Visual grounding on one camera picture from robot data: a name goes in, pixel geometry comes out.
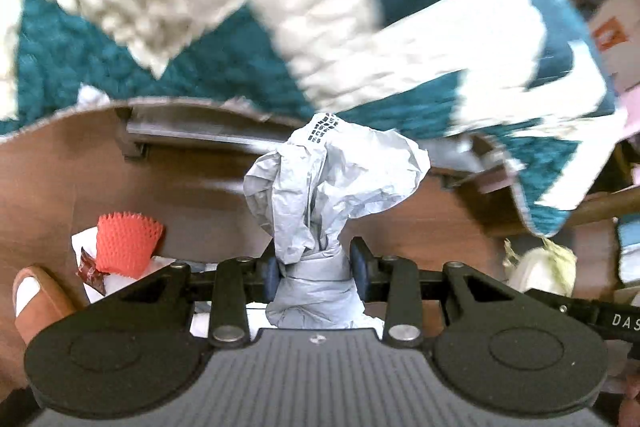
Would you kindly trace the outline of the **grey plastic bag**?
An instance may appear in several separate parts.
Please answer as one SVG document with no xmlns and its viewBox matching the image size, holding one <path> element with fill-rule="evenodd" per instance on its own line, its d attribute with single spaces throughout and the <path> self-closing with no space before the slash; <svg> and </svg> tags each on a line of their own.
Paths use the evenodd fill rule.
<svg viewBox="0 0 640 427">
<path fill-rule="evenodd" d="M 279 329 L 375 329 L 340 235 L 348 221 L 393 208 L 420 186 L 427 151 L 394 130 L 319 113 L 259 157 L 243 182 L 250 212 L 273 239 L 282 279 L 266 317 Z"/>
</svg>

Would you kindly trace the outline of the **dark red candy wrapper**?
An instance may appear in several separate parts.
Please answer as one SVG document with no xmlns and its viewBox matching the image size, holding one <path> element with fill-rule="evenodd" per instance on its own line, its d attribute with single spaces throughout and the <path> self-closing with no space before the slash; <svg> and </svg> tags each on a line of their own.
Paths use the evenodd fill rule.
<svg viewBox="0 0 640 427">
<path fill-rule="evenodd" d="M 106 295 L 104 282 L 106 274 L 98 269 L 96 259 L 91 257 L 85 248 L 80 250 L 77 275 L 82 280 L 82 283 L 92 288 L 99 295 L 102 297 Z"/>
</svg>

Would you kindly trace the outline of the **yellowish plastic bag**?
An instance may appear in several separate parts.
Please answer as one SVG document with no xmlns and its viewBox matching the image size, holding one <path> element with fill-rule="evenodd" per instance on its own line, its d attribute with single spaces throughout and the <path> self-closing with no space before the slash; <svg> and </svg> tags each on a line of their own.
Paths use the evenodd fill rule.
<svg viewBox="0 0 640 427">
<path fill-rule="evenodd" d="M 542 245 L 517 254 L 509 239 L 504 241 L 502 264 L 506 285 L 526 293 L 529 289 L 554 295 L 573 295 L 577 277 L 577 257 L 565 246 L 543 239 Z"/>
</svg>

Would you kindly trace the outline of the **red foam fruit net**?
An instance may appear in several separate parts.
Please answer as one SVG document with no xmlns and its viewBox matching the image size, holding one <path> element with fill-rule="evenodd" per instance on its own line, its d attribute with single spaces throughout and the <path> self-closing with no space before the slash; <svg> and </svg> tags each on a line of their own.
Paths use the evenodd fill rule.
<svg viewBox="0 0 640 427">
<path fill-rule="evenodd" d="M 151 262 L 165 227 L 141 213 L 113 212 L 98 219 L 96 269 L 138 279 Z"/>
</svg>

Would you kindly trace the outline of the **orange slipper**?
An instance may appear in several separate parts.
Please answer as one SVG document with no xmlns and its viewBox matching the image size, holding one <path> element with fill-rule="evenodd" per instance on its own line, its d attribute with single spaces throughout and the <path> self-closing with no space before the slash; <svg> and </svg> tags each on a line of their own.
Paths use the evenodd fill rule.
<svg viewBox="0 0 640 427">
<path fill-rule="evenodd" d="M 77 311 L 58 281 L 38 265 L 17 273 L 13 306 L 15 328 L 26 345 L 43 329 Z"/>
</svg>

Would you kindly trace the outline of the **teal white zigzag blanket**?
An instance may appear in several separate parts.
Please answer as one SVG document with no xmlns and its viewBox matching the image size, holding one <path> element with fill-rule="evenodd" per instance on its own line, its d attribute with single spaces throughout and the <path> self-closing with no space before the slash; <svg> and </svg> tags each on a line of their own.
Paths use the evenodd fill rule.
<svg viewBox="0 0 640 427">
<path fill-rule="evenodd" d="M 314 113 L 501 150 L 526 228 L 551 236 L 625 124 L 570 0 L 1 0 L 1 135 L 108 101 Z"/>
</svg>

